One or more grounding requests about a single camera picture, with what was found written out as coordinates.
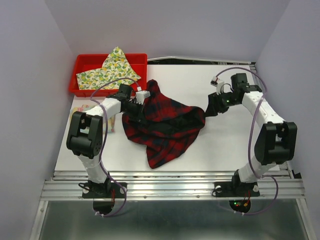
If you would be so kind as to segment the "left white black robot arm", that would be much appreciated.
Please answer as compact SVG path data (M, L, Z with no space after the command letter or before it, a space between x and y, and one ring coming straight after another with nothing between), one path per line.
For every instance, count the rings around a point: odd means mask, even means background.
M107 197L112 194L113 180L102 163L102 153L108 133L108 120L119 113L126 113L137 123L144 123L143 109L150 92L137 87L120 84L115 94L86 111L75 111L71 115L66 147L77 156L88 175L79 186L86 198Z

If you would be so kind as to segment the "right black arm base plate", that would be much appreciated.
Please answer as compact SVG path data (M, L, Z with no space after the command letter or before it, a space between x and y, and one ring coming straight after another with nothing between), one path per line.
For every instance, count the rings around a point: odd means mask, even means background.
M217 198L259 197L260 191L257 182L240 182L234 185L231 181L217 181L214 183L214 192Z

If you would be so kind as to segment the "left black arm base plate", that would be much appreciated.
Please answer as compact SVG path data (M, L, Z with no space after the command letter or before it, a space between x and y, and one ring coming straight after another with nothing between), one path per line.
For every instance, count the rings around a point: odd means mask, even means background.
M115 182L111 182L109 192L103 191L102 193L96 193L95 191L91 190L89 187L89 183L80 183L83 185L85 189L82 189L81 197L83 199L124 199L125 192L122 190L120 186L118 186Z

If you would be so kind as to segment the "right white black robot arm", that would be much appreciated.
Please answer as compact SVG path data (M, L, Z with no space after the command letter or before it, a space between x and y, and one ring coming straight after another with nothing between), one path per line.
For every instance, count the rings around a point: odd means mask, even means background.
M285 121L265 100L262 89L250 84L245 73L231 76L231 90L224 91L226 83L215 76L211 84L216 91L208 95L207 117L223 114L230 107L242 105L252 115L252 126L260 129L255 143L248 143L248 163L235 171L230 181L214 183L213 196L217 198L258 197L258 180L269 169L294 157L298 127Z

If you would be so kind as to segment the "red navy plaid skirt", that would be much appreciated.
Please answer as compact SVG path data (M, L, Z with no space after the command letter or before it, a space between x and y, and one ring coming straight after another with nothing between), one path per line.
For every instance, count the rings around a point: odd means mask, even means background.
M180 157L196 140L205 126L205 112L198 106L184 105L165 96L154 79L147 82L150 97L145 100L145 123L133 121L122 114L122 125L128 140L146 146L151 169L156 169Z

